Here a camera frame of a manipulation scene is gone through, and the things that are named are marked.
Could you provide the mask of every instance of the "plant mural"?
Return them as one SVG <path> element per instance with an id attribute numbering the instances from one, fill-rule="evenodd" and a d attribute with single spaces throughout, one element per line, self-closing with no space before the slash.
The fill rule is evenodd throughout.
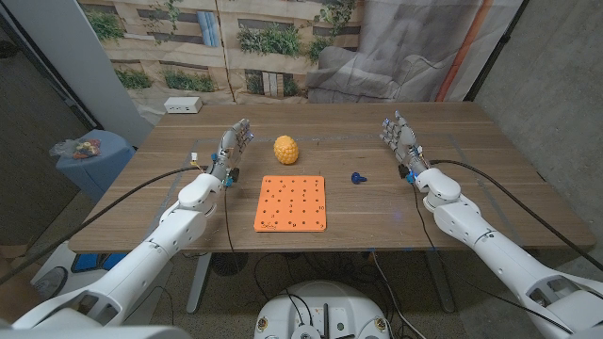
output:
<path id="1" fill-rule="evenodd" d="M 366 24 L 365 7 L 371 3 L 78 2 L 139 113 L 152 123 L 158 122 L 165 111 L 163 103 L 171 96 L 199 96 L 206 105 L 302 104 L 312 100 L 307 87 L 312 85 L 306 80 L 324 67 L 320 65 L 321 53 L 334 46 L 338 48 L 335 51 L 343 51 L 337 53 L 349 51 L 346 57 L 355 55 Z M 465 3 L 459 2 L 459 6 L 466 7 L 472 20 L 472 10 L 480 1 L 471 6 Z"/>

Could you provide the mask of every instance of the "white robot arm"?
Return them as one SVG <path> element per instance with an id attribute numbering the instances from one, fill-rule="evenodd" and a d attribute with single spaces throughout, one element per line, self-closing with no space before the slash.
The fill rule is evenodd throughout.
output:
<path id="1" fill-rule="evenodd" d="M 217 201 L 252 140 L 249 121 L 241 120 L 222 136 L 207 173 L 178 194 L 178 202 L 162 216 L 155 231 L 97 282 L 49 299 L 17 320 L 14 330 L 96 328 L 123 323 L 132 306 L 164 265 L 204 233 Z"/>
<path id="2" fill-rule="evenodd" d="M 398 122 L 385 120 L 381 138 L 394 151 L 407 180 L 427 193 L 425 207 L 442 232 L 465 243 L 513 292 L 524 307 L 563 326 L 528 313 L 546 338 L 567 338 L 603 321 L 603 283 L 542 265 L 481 217 L 478 206 L 439 169 L 430 168 L 415 134 L 396 111 Z"/>

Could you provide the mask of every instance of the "white box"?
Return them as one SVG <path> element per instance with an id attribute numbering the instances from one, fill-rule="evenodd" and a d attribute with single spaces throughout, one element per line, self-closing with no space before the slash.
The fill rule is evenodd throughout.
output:
<path id="1" fill-rule="evenodd" d="M 164 106 L 168 113 L 198 113 L 203 103 L 200 97 L 171 97 Z"/>

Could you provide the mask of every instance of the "orange pipe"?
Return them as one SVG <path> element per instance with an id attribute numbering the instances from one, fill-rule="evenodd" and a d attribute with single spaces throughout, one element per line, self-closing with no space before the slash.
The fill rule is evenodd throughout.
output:
<path id="1" fill-rule="evenodd" d="M 481 3 L 480 9 L 478 9 L 475 19 L 473 19 L 473 23 L 469 27 L 467 35 L 464 37 L 463 44 L 461 45 L 459 52 L 456 54 L 454 61 L 452 61 L 452 66 L 450 66 L 448 74 L 446 74 L 446 78 L 444 79 L 444 82 L 442 82 L 442 86 L 435 97 L 436 102 L 443 102 L 444 98 L 446 98 L 446 93 L 448 92 L 450 85 L 452 85 L 452 81 L 454 80 L 456 73 L 459 72 L 461 64 L 463 64 L 463 60 L 467 56 L 473 40 L 475 37 L 477 37 L 478 32 L 480 32 L 481 25 L 485 21 L 486 15 L 488 15 L 488 11 L 490 10 L 493 2 L 494 0 L 483 0 L 483 3 Z"/>

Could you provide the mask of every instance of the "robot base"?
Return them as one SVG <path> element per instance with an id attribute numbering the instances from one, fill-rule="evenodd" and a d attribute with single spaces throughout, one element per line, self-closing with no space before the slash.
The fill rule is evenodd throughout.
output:
<path id="1" fill-rule="evenodd" d="M 301 319 L 286 291 L 300 310 Z M 388 325 L 379 306 L 343 283 L 301 282 L 286 291 L 271 299 L 260 311 L 255 323 L 255 339 L 320 339 L 321 335 L 326 339 L 389 338 Z"/>

